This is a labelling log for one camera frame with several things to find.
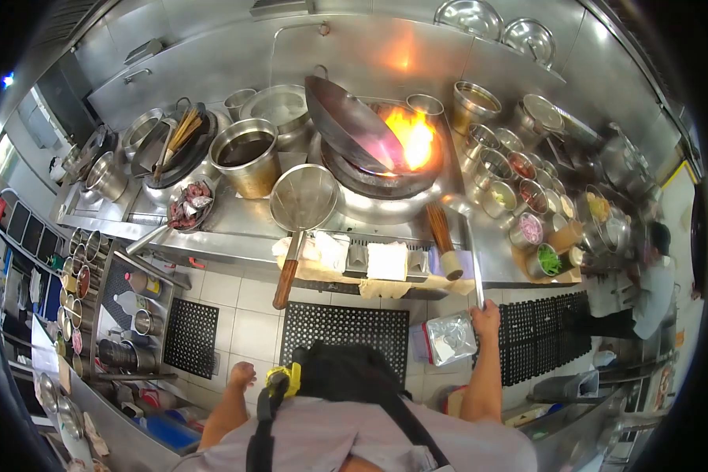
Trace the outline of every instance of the chef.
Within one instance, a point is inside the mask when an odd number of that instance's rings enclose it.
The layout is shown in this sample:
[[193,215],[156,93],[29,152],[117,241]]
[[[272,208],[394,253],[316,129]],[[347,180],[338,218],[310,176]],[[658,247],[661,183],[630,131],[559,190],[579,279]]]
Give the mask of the chef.
[[294,351],[296,395],[268,411],[261,393],[258,418],[244,401],[254,366],[234,365],[199,451],[175,470],[537,470],[529,439],[500,423],[500,316],[486,304],[471,309],[480,352],[460,419],[410,401],[378,351],[317,343]]
[[648,226],[650,247],[645,256],[647,268],[640,273],[635,268],[627,270],[627,277],[638,290],[632,308],[596,318],[565,317],[573,332],[591,336],[648,339],[661,325],[669,311],[674,289],[674,262],[669,257],[671,233],[666,225],[651,222]]

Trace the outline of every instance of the flame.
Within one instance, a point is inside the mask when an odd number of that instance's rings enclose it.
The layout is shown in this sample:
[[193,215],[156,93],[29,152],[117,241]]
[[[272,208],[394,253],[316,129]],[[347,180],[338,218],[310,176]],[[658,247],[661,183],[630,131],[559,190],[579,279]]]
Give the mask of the flame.
[[407,114],[404,109],[395,107],[385,121],[404,146],[404,157],[409,167],[415,170],[427,164],[435,128],[427,124],[425,114]]

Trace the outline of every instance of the green vegetable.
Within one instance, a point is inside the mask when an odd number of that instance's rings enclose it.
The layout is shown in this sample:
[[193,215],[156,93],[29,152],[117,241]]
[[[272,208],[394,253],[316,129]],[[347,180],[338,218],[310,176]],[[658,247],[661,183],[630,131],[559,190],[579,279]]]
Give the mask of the green vegetable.
[[555,276],[561,269],[561,260],[559,256],[548,246],[541,246],[538,249],[538,260],[543,272],[549,276]]

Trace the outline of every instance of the bamboo brush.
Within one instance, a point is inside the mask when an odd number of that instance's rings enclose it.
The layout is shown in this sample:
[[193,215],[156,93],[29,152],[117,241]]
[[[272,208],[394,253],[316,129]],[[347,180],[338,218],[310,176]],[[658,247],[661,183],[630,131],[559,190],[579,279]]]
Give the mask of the bamboo brush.
[[448,222],[446,213],[437,203],[431,202],[425,205],[427,218],[430,222],[430,231],[433,233],[435,246],[441,254],[441,268],[448,280],[458,280],[464,275],[464,270],[459,263],[459,257],[451,242],[451,235],[448,233]]
[[168,146],[165,152],[160,156],[160,160],[155,166],[155,174],[152,176],[155,182],[160,182],[160,175],[162,175],[162,167],[179,150],[179,147],[183,146],[191,137],[197,128],[202,124],[202,118],[199,117],[197,112],[197,107],[190,107],[181,117],[181,121],[178,122],[176,130],[173,132],[173,137],[168,141]]

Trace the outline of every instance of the hand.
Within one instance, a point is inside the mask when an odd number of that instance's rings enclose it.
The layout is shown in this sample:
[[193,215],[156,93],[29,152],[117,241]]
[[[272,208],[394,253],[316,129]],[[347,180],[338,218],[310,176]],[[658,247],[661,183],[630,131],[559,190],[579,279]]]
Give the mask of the hand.
[[228,384],[246,391],[247,387],[251,387],[256,382],[257,377],[255,377],[255,375],[254,364],[245,362],[236,363],[231,369]]
[[498,327],[500,326],[500,312],[492,300],[485,300],[485,309],[471,307],[472,327],[480,341],[498,341]]

